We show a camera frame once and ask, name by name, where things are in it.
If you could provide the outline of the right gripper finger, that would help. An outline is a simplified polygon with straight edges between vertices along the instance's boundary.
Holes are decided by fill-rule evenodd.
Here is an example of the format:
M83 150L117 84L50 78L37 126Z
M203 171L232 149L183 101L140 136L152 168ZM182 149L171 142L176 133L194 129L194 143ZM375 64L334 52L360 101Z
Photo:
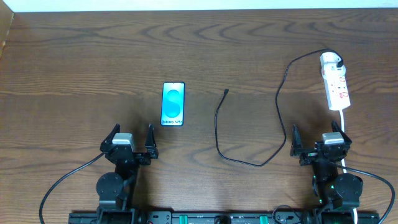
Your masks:
M300 133L296 125L292 128L292 145L290 149L290 156L299 156L303 150L303 144L301 141Z
M331 122L331 128L333 132L340 133L345 143L350 143L351 139L346 135L342 128L338 125L336 121Z

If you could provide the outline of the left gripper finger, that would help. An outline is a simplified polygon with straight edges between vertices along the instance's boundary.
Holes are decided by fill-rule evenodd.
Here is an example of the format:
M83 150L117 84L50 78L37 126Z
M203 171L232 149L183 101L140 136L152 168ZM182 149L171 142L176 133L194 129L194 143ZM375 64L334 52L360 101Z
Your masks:
M105 137L105 139L101 143L101 147L106 146L112 143L114 136L120 133L120 124L116 123L112 131Z
M157 159L159 157L159 151L154 137L154 126L152 124L149 125L145 148L147 149L147 153L149 153L151 159Z

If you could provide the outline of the white power strip orange switches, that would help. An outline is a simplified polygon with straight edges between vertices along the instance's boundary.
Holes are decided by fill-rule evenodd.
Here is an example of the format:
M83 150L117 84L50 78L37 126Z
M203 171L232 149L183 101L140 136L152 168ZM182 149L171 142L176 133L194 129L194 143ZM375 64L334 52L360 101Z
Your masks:
M328 107L332 111L342 111L351 105L346 82L346 67L337 68L336 65L327 64L321 67Z

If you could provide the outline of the blue Galaxy smartphone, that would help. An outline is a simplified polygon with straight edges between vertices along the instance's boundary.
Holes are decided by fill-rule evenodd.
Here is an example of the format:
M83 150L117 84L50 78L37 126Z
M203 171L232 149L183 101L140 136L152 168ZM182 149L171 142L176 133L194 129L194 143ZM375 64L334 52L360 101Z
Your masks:
M160 123L162 126L182 126L184 121L185 83L165 82L162 90Z

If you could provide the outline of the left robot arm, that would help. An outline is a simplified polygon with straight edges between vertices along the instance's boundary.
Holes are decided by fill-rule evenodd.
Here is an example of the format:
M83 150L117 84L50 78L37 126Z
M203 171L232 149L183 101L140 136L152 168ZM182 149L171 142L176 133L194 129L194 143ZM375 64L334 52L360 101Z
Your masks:
M121 133L120 130L120 125L116 124L100 145L100 151L115 165L115 170L102 175L97 181L97 222L147 223L147 215L131 203L140 166L149 166L152 159L159 157L154 127L149 126L145 152L136 152L132 134Z

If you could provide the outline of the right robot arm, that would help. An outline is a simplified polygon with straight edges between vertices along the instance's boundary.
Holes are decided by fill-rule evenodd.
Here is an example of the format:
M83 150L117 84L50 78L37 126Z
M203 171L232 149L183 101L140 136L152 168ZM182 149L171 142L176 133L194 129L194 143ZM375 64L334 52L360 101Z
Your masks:
M290 155L299 158L301 166L313 169L313 191L321 205L304 212L303 223L348 223L354 221L354 209L359 207L363 180L350 173L339 173L338 163L347 156L352 140L336 121L332 132L322 134L314 147L305 148L298 127L293 127Z

